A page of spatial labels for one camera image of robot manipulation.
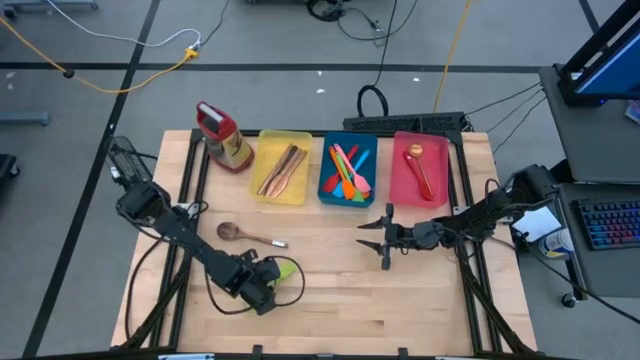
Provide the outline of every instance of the wooden utensil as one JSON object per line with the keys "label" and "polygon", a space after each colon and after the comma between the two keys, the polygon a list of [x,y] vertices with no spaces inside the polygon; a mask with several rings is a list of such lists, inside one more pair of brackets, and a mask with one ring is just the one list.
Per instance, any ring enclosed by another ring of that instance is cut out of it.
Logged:
{"label": "wooden utensil", "polygon": [[[358,171],[358,169],[360,169],[360,166],[362,166],[364,161],[367,160],[367,158],[369,157],[369,153],[370,153],[370,151],[367,149],[362,153],[362,155],[360,155],[360,158],[358,159],[358,162],[356,163],[356,166],[354,167],[354,169],[356,169],[356,171]],[[333,190],[333,196],[344,197],[344,193],[342,192],[342,184],[339,184],[338,186],[336,186],[336,189]],[[362,197],[364,197],[365,199],[368,198],[369,197],[369,193],[362,194]]]}
{"label": "wooden utensil", "polygon": [[331,160],[336,165],[336,169],[338,169],[338,173],[342,178],[342,192],[344,193],[344,198],[347,200],[353,199],[356,196],[356,189],[351,184],[351,181],[342,173],[342,169],[340,168],[340,163],[338,162],[338,156],[336,154],[336,150],[333,146],[329,146],[329,154],[331,155]]}
{"label": "wooden utensil", "polygon": [[[340,154],[336,154],[336,160],[338,160],[338,164],[340,164],[340,170],[342,171],[343,174],[348,174],[347,172],[347,168],[344,165],[344,161],[342,161],[342,157],[340,156]],[[354,191],[354,195],[353,195],[353,199],[351,199],[352,201],[355,202],[364,202],[364,197],[362,196],[362,193],[360,192],[360,190],[358,190],[355,186],[353,187],[353,191]]]}
{"label": "wooden utensil", "polygon": [[[356,155],[356,152],[358,152],[358,145],[353,145],[351,147],[351,150],[349,150],[349,153],[347,154],[347,158],[351,160]],[[340,183],[340,172],[336,171],[335,174],[329,176],[327,181],[324,182],[324,184],[322,185],[322,191],[327,193],[334,192],[337,189],[340,189],[340,191],[342,191],[342,185],[340,185],[339,183]]]}
{"label": "wooden utensil", "polygon": [[239,240],[239,239],[249,239],[249,240],[258,241],[258,242],[269,244],[279,248],[286,249],[289,247],[289,245],[283,241],[265,239],[265,238],[244,233],[242,232],[242,230],[240,230],[238,225],[232,222],[223,222],[222,224],[218,225],[216,232],[218,233],[218,236],[222,240],[233,241],[233,240]]}
{"label": "wooden utensil", "polygon": [[353,174],[353,185],[355,185],[355,187],[360,190],[360,192],[371,191],[371,186],[367,182],[367,179],[365,179],[364,176],[356,173],[356,170],[353,168],[353,166],[351,166],[351,162],[349,162],[349,160],[347,159],[347,156],[344,154],[344,151],[342,151],[340,145],[333,144],[333,147],[336,149],[338,154],[340,154],[342,161],[345,163],[345,165],[347,165],[349,171],[351,171],[351,173]]}
{"label": "wooden utensil", "polygon": [[284,170],[273,178],[271,182],[272,186],[270,186],[269,191],[267,191],[268,197],[278,197],[282,194],[287,184],[289,184],[289,178],[293,172],[296,171],[298,165],[300,165],[306,155],[306,151],[298,149],[294,158],[285,166]]}
{"label": "wooden utensil", "polygon": [[427,184],[425,178],[422,177],[420,173],[420,167],[418,166],[416,159],[411,156],[407,151],[402,153],[402,157],[407,161],[407,165],[411,168],[411,171],[418,179],[418,187],[420,189],[420,194],[425,198],[425,200],[433,200],[433,194],[429,191],[429,185]]}
{"label": "wooden utensil", "polygon": [[276,165],[273,167],[273,169],[271,169],[271,172],[269,173],[269,175],[264,179],[264,182],[262,183],[262,185],[260,185],[260,189],[258,189],[258,195],[266,194],[267,189],[269,188],[269,185],[271,185],[271,183],[273,182],[273,178],[282,172],[282,168],[286,166],[287,163],[291,160],[291,158],[293,157],[293,154],[295,154],[295,151],[297,149],[298,149],[297,146],[293,144],[289,144],[287,149],[280,156],[280,159],[278,160]]}
{"label": "wooden utensil", "polygon": [[420,172],[422,173],[422,177],[424,178],[424,182],[427,184],[427,189],[429,190],[430,200],[433,200],[433,191],[431,190],[431,184],[429,184],[429,178],[427,178],[427,174],[424,172],[424,167],[422,167],[422,145],[413,144],[409,146],[409,155],[413,156],[416,159],[416,162],[420,166]]}

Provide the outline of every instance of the white cable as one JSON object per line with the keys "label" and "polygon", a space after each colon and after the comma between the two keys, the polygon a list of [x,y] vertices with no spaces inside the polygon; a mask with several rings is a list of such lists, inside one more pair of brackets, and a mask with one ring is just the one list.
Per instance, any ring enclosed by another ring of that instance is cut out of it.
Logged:
{"label": "white cable", "polygon": [[56,4],[54,4],[53,1],[51,0],[47,0],[47,2],[49,3],[49,5],[53,6],[53,8],[60,13],[60,15],[62,15],[63,17],[65,17],[67,20],[69,20],[72,24],[74,24],[75,26],[79,27],[80,29],[82,29],[84,32],[86,32],[89,35],[93,35],[93,36],[97,36],[97,37],[101,37],[101,38],[106,38],[106,39],[113,39],[113,40],[122,40],[122,41],[129,41],[129,42],[133,42],[136,43],[138,45],[142,45],[142,46],[147,46],[147,47],[160,47],[166,43],[168,43],[169,41],[173,40],[176,36],[185,33],[185,32],[192,32],[195,33],[196,35],[198,35],[198,39],[196,40],[195,43],[193,43],[193,45],[191,45],[189,48],[197,50],[200,47],[200,38],[202,37],[200,35],[200,32],[198,30],[195,29],[182,29],[180,31],[178,31],[177,33],[173,34],[172,36],[170,36],[167,40],[158,43],[158,44],[147,44],[147,43],[143,43],[141,41],[138,41],[136,39],[131,39],[131,38],[126,38],[126,37],[119,37],[119,36],[113,36],[113,35],[107,35],[107,34],[100,34],[97,32],[93,32],[87,28],[85,28],[84,26],[80,25],[78,22],[76,22],[75,20],[73,20],[72,18],[70,18],[67,14],[65,14],[62,10],[60,10],[60,8],[58,8],[56,6]]}

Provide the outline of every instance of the computer monitor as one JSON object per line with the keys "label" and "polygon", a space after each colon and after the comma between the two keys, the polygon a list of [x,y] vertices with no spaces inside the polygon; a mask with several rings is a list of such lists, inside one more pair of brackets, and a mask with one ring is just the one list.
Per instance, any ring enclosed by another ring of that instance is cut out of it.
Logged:
{"label": "computer monitor", "polygon": [[[640,19],[622,31],[639,12],[639,0],[626,0],[571,60],[559,67],[559,86],[567,105],[600,106],[609,99],[640,99]],[[616,35],[619,37],[607,46]]]}

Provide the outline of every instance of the chair wheel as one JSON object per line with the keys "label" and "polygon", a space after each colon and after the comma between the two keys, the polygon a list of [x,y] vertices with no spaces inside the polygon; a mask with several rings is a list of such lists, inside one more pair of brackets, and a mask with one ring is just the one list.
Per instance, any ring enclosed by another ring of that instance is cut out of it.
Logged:
{"label": "chair wheel", "polygon": [[12,9],[5,9],[3,13],[4,13],[4,17],[6,17],[9,20],[15,20],[16,17],[18,16],[18,14],[16,14],[16,12],[13,11]]}
{"label": "chair wheel", "polygon": [[9,170],[9,174],[11,175],[11,177],[17,177],[18,175],[20,175],[20,168],[18,167],[18,165],[13,164],[11,170]]}
{"label": "chair wheel", "polygon": [[574,308],[577,303],[578,303],[578,300],[573,295],[573,293],[566,293],[562,296],[562,305],[564,305],[565,307],[568,307],[571,309],[571,308]]}

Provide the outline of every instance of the blue keyboard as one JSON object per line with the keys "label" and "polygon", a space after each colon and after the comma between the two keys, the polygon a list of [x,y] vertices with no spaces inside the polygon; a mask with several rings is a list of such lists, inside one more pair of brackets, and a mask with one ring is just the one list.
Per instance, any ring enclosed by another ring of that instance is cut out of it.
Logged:
{"label": "blue keyboard", "polygon": [[640,247],[640,200],[576,202],[592,250]]}

